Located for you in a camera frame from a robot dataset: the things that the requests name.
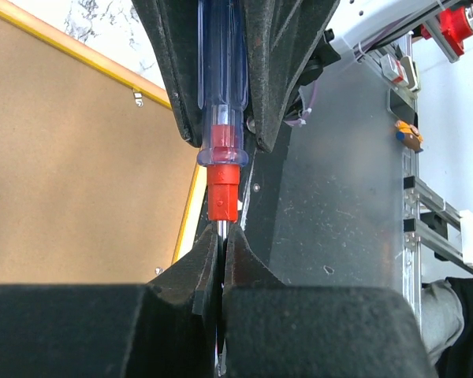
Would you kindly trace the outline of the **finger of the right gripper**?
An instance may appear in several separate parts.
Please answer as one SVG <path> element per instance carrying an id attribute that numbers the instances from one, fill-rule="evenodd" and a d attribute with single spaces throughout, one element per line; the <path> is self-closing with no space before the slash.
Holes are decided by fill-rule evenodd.
<path id="1" fill-rule="evenodd" d="M 243 2 L 251 115 L 262 150 L 273 150 L 289 96 L 339 4 Z"/>
<path id="2" fill-rule="evenodd" d="M 132 4 L 153 47 L 180 136 L 200 147 L 198 2 L 135 0 Z"/>

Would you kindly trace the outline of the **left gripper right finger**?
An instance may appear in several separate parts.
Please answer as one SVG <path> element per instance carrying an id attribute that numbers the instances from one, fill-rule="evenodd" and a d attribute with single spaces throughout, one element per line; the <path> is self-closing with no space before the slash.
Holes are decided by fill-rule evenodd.
<path id="1" fill-rule="evenodd" d="M 432 377 L 409 304 L 380 287 L 283 284 L 228 234 L 223 294 L 229 377 Z"/>

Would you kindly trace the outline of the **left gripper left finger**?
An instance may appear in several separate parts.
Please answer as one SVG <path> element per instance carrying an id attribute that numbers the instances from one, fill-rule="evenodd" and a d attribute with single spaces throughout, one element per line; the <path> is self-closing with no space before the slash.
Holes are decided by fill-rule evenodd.
<path id="1" fill-rule="evenodd" d="M 218 238 L 149 283 L 0 285 L 0 377 L 211 377 Z"/>

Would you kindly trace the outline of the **yellow picture frame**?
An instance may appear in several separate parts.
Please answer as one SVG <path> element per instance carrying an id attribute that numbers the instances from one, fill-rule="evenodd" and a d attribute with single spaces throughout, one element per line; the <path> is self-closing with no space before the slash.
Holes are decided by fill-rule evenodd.
<path id="1" fill-rule="evenodd" d="M 130 1 L 0 1 L 0 283 L 161 274 L 205 178 Z"/>

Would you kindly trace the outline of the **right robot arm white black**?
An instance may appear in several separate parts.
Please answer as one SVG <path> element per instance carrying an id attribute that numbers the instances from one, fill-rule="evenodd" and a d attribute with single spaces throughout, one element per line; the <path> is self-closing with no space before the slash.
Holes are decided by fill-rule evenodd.
<path id="1" fill-rule="evenodd" d="M 388 43 L 440 11 L 441 1 L 239 1 L 247 43 L 249 107 L 262 150 L 276 143 L 287 101 L 324 31 L 340 55 Z M 202 144 L 198 107 L 198 3 L 135 1 L 181 138 Z"/>

